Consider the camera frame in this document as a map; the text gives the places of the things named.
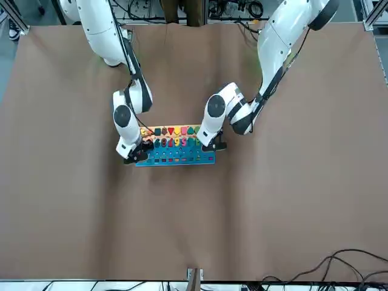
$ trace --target floor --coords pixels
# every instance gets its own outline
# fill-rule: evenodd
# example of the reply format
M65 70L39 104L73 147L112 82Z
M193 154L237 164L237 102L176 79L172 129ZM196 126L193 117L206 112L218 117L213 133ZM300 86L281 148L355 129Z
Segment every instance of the floor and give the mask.
M30 25L59 25L58 17L52 7L50 0L41 0L41 4L45 8L45 15L41 16L38 12L38 4L36 0L15 0L18 4L21 14L25 18L27 24ZM359 8L355 9L353 0L341 0L341 5L338 13L334 17L334 22L353 22L356 21L357 15L360 15ZM376 32L376 45L380 53L382 65L388 70L388 34L378 31ZM0 102L6 90L10 72L12 70L13 60L16 55L17 43L8 39L8 21L0 24ZM47 291L103 291L107 289L128 289L139 282L100 282L96 286L95 282L55 282L47 288ZM34 282L0 282L1 291L41 291L45 286L50 284L49 281L34 281ZM174 291L183 291L186 289L187 283L171 283ZM204 291L240 291L241 285L202 285ZM163 285L160 282L150 282L140 285L136 291L161 291L167 290L167 284ZM343 291L352 291L351 287L337 287ZM269 291L316 291L316 288L310 289L309 286L287 286L283 289L282 286L272 286Z

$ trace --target metal frame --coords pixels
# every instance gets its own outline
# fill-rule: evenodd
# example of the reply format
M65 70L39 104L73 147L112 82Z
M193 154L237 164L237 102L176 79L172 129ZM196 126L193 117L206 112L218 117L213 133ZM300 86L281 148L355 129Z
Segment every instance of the metal frame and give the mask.
M209 10L209 0L203 0L202 1L202 8L203 8L203 21L204 21L204 25L207 24L207 14L208 14L208 10Z
M204 280L203 269L187 269L187 288L186 291L201 291L201 281Z
M387 8L388 8L388 0L380 0L365 18L364 20L365 30L367 31L373 30L373 25L378 21L378 19L382 16L382 14L385 12Z
M7 12L8 16L13 20L13 22L20 28L20 31L26 35L30 30L30 26L25 24L20 13L18 13L15 8L13 8L8 0L0 0L0 5L4 11Z

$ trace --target green shape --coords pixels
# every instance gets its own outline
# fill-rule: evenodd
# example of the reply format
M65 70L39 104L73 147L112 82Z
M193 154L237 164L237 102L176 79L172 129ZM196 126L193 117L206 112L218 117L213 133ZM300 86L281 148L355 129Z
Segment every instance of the green shape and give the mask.
M188 138L187 139L187 144L189 145L189 147L193 147L195 145L194 139Z
M160 147L160 139L156 139L156 141L153 143L153 145L157 148Z

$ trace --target wire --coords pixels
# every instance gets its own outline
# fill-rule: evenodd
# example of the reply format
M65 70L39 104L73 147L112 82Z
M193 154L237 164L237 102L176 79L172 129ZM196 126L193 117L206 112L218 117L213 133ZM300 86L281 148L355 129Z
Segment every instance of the wire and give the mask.
M96 281L93 287L90 289L90 291L93 291L93 289L96 287L96 285L99 283L99 281Z
M327 256L327 257L325 257L316 267L314 267L314 268L312 268L311 270L308 270L308 271L305 271L305 272L301 272L301 273L299 273L299 274L297 274L297 275L295 275L292 279L290 279L290 280L288 280L288 281L286 281L286 282L284 282L284 281L282 281L281 283L282 284L289 284L289 283L291 283L291 282L294 282L296 279L298 279L300 276L303 276L303 275L307 275L307 274L310 274L310 273L313 273L313 272L316 272L328 259L331 259L331 258L333 258L333 259L337 259L338 261L341 261L342 263L345 263L347 266L349 266L349 267L351 267L353 270L356 270L356 268L354 268L352 265L350 265L348 262L345 262L344 260L342 260L342 259L339 259L339 258L337 258L337 257L335 257L335 256L333 256L333 255L331 255L331 256ZM263 279L262 279L262 281L265 281L267 278L274 278L273 276L266 276L266 277L264 277Z
M165 24L166 22L153 22L153 21L151 21L151 20L157 20L157 19L160 19L160 20L162 20L163 18L157 18L157 17L152 17L152 18L146 18L146 17L139 17L139 16L137 16L137 15L135 15L135 14L133 14L132 12L130 12L130 8L132 7L132 4L133 4L133 2L135 1L135 0L132 0L131 1L131 4L129 5L129 7L128 7L128 9L125 9L122 5L120 5L118 2L117 2L117 0L112 0L119 8L121 8L123 11L125 11L125 12L127 12L128 13L128 15L129 15L129 19L132 19L132 20L143 20L143 21L146 21L146 22L149 22L149 23L154 23L154 24Z
M251 35L252 38L257 42L258 40L257 40L257 38L255 38L255 36L253 35L252 29L249 27L249 23L248 23L248 22L247 22L247 26L248 26L248 30L249 30L249 32L250 32L250 35Z
M258 8L259 9L259 13L255 13L253 12L253 7L255 8ZM259 1L252 1L251 3L249 3L248 7L247 7L247 10L249 12L249 14L252 15L252 17L256 18L256 19L259 19L260 17L263 16L264 14L264 8L263 8L263 5L261 2Z
M105 291L131 291L131 290L133 290L133 289L139 287L140 285L143 285L144 283L146 283L146 282L141 282L141 283L139 283L139 284L137 284L137 285L135 285L135 286L133 286L133 287L131 287L131 288L129 288L129 289L125 289L125 290L121 290L121 289L109 289L109 290L105 290Z
M119 36L119 41L120 41L121 49L122 49L122 52L123 52L123 54L124 54L124 57L125 57L125 61L126 61L126 63L127 63L127 66L128 66L128 70L129 70L129 72L130 72L131 75L132 75L132 72L131 72L131 69L130 69L131 66L130 66L129 60L128 60L128 55L127 55L127 53L126 53L126 49L125 49L125 46L124 46L124 40L123 40L123 37L122 37L122 32L121 32L121 29L120 29L120 27L119 27L119 25L118 25L118 21L117 21L117 19L116 19L116 16L115 16L115 14L114 14L114 12L113 12L112 4L110 3L110 1L108 1L108 3L109 3L109 6L110 6L110 9L111 9L111 11L112 11L112 16L113 16L113 20L114 20L114 22L115 22L115 27L116 27L116 30L117 30L117 33L118 33L118 36ZM134 108L133 108L132 103L130 103L129 105L130 105L130 107L131 107L131 109L132 109L132 112L133 112L133 114L134 114L136 120L137 120L141 125L143 125L147 130L149 130L150 132L152 132L152 133L155 135L155 133L153 132L153 130L151 130L148 126L146 126L146 125L145 125L145 124L137 117L137 115L136 115L136 113L135 113L135 110L134 110Z
M342 249L342 250L337 250L335 253L333 253L332 256L335 256L339 253L344 253L344 252L359 252L359 253L365 253L366 255L369 255L369 256L372 256L376 259L380 259L386 263L388 263L388 259L386 258L383 258L382 256L378 256L378 255L375 255L374 253L370 253L370 252L367 252L365 250L360 250L360 249ZM329 267L330 267L330 264L332 263L332 259L330 259L328 265L327 265L327 270L325 272L325 274L323 275L322 277L322 281L324 281L326 279L326 276L327 276L327 273L329 272Z
M388 270L383 270L383 271L377 271L377 272L373 272L373 273L366 275L365 278L362 280L362 282L359 286L359 289L365 284L366 280L368 280L370 277L375 276L375 275L379 275L379 274L387 274L387 273L388 273Z
M287 65L286 69L284 70L284 73L283 75L281 76L279 82L283 79L284 75L287 73L287 71L291 68L292 64L295 62L296 58L299 56L303 46L304 46L304 43L306 42L306 39L307 39L307 36L309 35L309 32L310 32L310 27L309 29L307 30L306 34L304 35L304 38L303 38L303 41L302 41L302 44L301 46L299 47L298 51L296 52L295 56L293 56L293 58L291 59L291 61L289 62L289 64Z
M50 283L48 283L48 284L42 289L42 291L46 291L52 284L54 284L54 281L51 281Z
M235 23L241 24L245 29L249 30L252 33L258 34L259 31L260 31L260 29L255 30L253 28L250 28L248 22L247 23L243 23L242 20L240 20L240 19L236 20Z

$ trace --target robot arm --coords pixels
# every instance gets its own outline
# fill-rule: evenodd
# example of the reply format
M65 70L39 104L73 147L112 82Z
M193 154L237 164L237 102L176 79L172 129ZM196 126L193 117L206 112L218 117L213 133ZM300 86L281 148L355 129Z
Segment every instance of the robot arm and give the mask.
M225 117L235 133L246 135L283 76L287 56L303 31L323 28L334 16L340 0L284 0L268 20L258 38L258 56L263 74L259 92L247 103L235 83L225 86L207 101L197 134L205 147L222 129Z
M107 0L61 0L61 5L70 19L81 20L90 47L107 65L128 66L130 85L113 94L113 120L120 134L116 150L128 163L146 159L145 151L152 145L142 141L136 114L150 110L152 94L127 30L118 26Z

